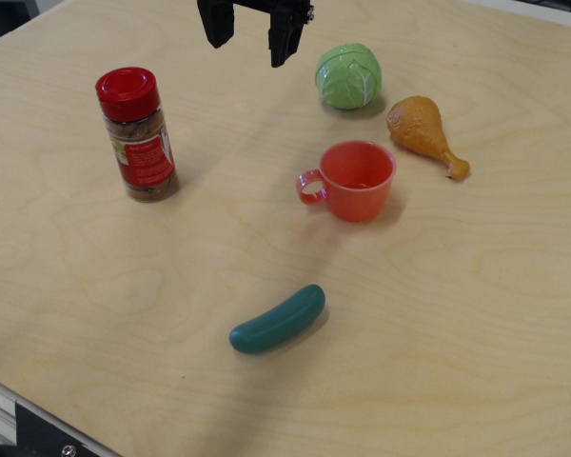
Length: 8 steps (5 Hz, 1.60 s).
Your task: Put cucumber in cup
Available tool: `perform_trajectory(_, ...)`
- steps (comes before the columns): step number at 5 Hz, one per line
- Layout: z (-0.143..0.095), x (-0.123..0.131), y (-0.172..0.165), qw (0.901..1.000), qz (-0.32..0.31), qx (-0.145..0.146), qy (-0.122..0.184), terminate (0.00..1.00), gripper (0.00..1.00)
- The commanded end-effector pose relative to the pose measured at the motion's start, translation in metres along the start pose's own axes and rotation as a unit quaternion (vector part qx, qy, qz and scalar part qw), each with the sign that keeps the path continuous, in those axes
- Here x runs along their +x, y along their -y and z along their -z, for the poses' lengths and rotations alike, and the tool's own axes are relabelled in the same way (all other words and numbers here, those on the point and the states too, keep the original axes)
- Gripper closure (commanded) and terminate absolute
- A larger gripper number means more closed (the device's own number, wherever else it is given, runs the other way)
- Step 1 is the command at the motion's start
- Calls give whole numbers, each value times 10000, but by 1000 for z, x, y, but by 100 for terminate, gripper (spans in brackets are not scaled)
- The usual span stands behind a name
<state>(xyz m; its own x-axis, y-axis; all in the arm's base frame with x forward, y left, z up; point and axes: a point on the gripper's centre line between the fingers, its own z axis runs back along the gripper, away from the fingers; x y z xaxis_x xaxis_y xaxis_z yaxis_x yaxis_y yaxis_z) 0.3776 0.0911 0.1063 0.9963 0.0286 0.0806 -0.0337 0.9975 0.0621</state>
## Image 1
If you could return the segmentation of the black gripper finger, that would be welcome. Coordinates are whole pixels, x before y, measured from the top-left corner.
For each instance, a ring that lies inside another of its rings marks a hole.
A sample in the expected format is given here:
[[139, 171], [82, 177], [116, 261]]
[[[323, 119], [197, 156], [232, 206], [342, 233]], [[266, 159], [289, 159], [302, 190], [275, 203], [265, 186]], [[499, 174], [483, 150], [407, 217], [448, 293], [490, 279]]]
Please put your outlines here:
[[208, 42], [220, 48], [234, 35], [234, 7], [226, 0], [198, 0], [197, 7]]
[[305, 1], [276, 1], [269, 10], [271, 67], [279, 68], [294, 54], [304, 26], [313, 19], [313, 5]]

